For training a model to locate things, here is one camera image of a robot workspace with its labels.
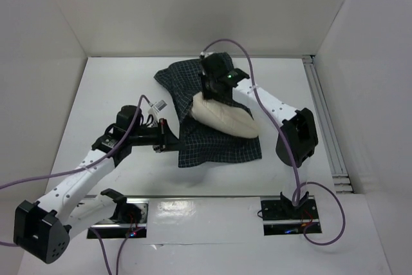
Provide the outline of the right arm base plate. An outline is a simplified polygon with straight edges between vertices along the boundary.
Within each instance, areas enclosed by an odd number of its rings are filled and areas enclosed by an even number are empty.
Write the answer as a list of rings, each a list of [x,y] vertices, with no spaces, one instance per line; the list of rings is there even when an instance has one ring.
[[[283,208],[279,197],[262,198],[257,216],[263,221],[265,236],[298,235],[303,234],[305,228],[307,234],[322,233],[317,204],[313,197],[309,197],[298,210],[291,211]]]

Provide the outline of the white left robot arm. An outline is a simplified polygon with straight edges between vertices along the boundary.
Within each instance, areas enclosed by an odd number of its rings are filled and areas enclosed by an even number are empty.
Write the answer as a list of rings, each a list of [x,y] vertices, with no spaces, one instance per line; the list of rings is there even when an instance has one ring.
[[[25,200],[17,206],[14,244],[50,264],[60,258],[72,238],[102,220],[136,227],[142,211],[128,203],[124,194],[105,189],[91,200],[85,197],[133,147],[152,146],[157,153],[182,147],[166,119],[158,117],[165,106],[162,100],[151,104],[147,122],[140,108],[123,106],[116,121],[92,145],[78,173],[67,176],[36,202]]]

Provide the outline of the cream white pillow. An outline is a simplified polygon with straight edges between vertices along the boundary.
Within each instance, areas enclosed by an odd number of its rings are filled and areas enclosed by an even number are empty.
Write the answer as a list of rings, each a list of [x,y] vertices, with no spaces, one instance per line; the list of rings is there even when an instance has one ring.
[[[247,111],[215,100],[204,100],[201,92],[192,99],[190,116],[233,137],[257,138],[259,135],[258,125]]]

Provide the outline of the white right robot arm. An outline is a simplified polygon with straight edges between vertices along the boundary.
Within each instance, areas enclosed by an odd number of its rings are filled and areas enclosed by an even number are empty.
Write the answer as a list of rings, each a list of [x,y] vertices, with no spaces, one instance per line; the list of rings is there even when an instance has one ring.
[[[201,88],[193,97],[191,117],[234,137],[258,137],[249,112],[260,112],[277,130],[276,155],[292,168],[291,183],[281,192],[281,211],[296,218],[308,200],[308,173],[302,165],[319,143],[314,114],[279,100],[256,84],[254,72],[231,68],[218,53],[201,52]]]

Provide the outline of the dark checkered pillowcase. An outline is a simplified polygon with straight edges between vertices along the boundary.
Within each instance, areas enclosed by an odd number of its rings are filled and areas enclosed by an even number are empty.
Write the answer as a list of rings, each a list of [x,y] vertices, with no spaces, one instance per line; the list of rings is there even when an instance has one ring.
[[[201,60],[189,59],[174,62],[154,75],[169,92],[180,124],[184,148],[178,153],[178,167],[260,159],[259,128],[250,110],[232,100],[205,100],[201,71]]]

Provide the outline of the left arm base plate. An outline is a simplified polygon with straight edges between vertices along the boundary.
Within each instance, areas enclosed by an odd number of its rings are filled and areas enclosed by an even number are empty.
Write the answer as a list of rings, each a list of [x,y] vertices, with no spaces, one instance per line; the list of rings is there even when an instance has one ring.
[[[148,211],[148,199],[128,198],[125,211],[103,219],[91,228],[102,239],[124,239],[126,236],[131,239],[146,238]]]

